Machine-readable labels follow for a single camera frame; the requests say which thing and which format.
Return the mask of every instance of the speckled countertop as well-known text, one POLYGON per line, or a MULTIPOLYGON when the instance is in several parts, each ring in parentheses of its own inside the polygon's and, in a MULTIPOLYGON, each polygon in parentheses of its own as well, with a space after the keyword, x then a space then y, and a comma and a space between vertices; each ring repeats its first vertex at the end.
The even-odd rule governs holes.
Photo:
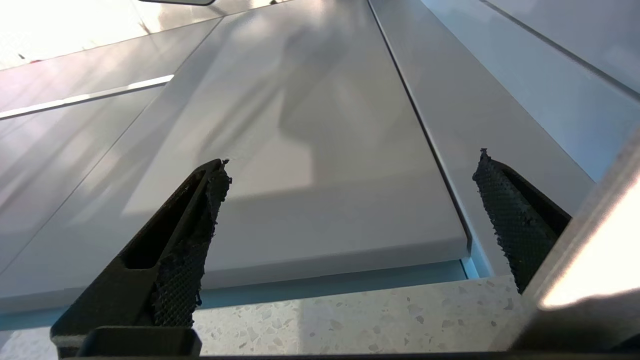
MULTIPOLYGON (((511 276, 194 314, 202 355, 354 354, 488 349, 520 296, 511 276)), ((49 328, 0 332, 0 359, 56 359, 49 328)))

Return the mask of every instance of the white wall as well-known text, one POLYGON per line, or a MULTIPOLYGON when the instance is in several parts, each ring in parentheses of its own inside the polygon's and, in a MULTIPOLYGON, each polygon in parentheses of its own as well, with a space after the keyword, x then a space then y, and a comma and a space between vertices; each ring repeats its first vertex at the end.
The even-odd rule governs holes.
MULTIPOLYGON (((478 0, 422 2, 594 181, 602 178, 640 121, 640 104, 635 98, 487 4, 478 0)), ((582 2, 571 3, 569 9, 581 8, 582 2)), ((615 27, 618 18, 602 21, 602 26, 615 27)), ((597 33, 596 29, 573 36, 588 43, 597 33)), ((624 43, 619 33, 612 31, 609 36, 611 43, 616 37, 624 43)))

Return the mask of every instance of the metal frame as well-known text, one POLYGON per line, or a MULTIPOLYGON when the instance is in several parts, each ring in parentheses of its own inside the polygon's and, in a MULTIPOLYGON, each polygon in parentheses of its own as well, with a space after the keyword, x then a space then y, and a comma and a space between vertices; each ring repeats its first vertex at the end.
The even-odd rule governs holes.
POLYGON ((640 129, 584 201, 492 350, 606 350, 640 333, 640 129))

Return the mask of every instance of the black mesh pad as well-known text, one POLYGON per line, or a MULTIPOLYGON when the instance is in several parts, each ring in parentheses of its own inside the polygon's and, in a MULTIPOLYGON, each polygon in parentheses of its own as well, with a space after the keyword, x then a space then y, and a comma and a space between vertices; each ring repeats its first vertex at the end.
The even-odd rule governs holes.
POLYGON ((486 149, 473 180, 522 293, 571 217, 486 149))
POLYGON ((158 277, 152 294, 154 325, 191 327, 191 315, 199 304, 200 280, 204 275, 209 244, 213 237, 217 209, 225 193, 216 191, 228 187, 226 176, 218 176, 207 184, 207 203, 201 204, 202 215, 197 223, 160 261, 158 277))
POLYGON ((51 327, 74 355, 98 327, 190 327, 216 217, 231 178, 214 160, 194 170, 51 327))

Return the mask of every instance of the glossy surface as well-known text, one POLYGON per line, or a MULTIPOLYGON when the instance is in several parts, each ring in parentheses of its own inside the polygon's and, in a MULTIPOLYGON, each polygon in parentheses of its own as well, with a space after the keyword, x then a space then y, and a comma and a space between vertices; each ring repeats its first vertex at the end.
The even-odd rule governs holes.
POLYGON ((422 2, 592 180, 601 180, 640 124, 636 98, 486 4, 422 2))
POLYGON ((571 215, 592 180, 419 0, 371 3, 467 219, 479 275, 510 274, 472 180, 480 149, 571 215))
POLYGON ((0 111, 173 74, 219 20, 0 71, 0 111))
POLYGON ((135 91, 145 90, 149 88, 165 86, 169 81, 171 81, 172 78, 173 78, 173 75, 167 75, 167 76, 162 76, 160 78, 139 81, 137 83, 133 83, 127 86, 120 86, 118 88, 112 88, 109 90, 67 97, 66 99, 44 102, 37 105, 27 106, 26 108, 17 108, 15 110, 3 111, 3 112, 0 112, 0 120, 12 119, 15 117, 30 115, 33 113, 40 113, 45 110, 63 108, 66 106, 81 104, 83 102, 104 99, 114 95, 122 95, 122 94, 127 94, 129 92, 135 92, 135 91))
POLYGON ((636 0, 489 2, 640 92, 640 3, 636 0))
POLYGON ((142 90, 0 121, 0 272, 159 93, 142 90))
POLYGON ((467 253, 367 2, 291 1, 223 19, 0 277, 1 296, 87 286, 214 158, 234 184, 204 288, 467 253))

